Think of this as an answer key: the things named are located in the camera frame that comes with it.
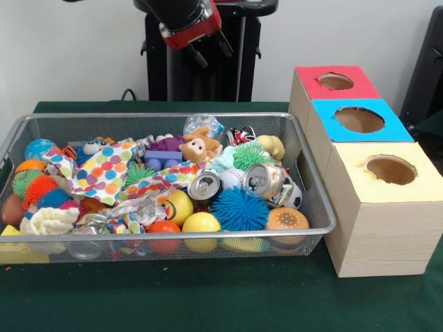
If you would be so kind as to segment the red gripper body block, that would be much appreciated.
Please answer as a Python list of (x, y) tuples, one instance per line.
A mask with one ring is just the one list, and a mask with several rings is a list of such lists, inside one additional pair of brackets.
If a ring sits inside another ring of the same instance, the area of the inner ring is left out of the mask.
[(217, 6), (204, 6), (203, 13), (198, 20), (189, 27), (179, 31), (171, 31), (161, 23), (161, 36), (164, 42), (174, 50), (189, 47), (202, 37), (209, 37), (221, 30), (222, 19)]

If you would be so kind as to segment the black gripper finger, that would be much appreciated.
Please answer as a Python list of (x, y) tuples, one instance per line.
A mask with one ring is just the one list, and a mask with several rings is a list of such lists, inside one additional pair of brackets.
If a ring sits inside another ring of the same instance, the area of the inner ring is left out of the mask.
[(217, 31), (214, 33), (213, 37), (217, 40), (219, 47), (221, 48), (222, 53), (227, 57), (233, 56), (233, 48), (229, 44), (225, 34), (222, 31)]
[(208, 67), (208, 63), (204, 56), (192, 44), (188, 44), (186, 51), (195, 61), (195, 63), (198, 64), (202, 69), (206, 69)]

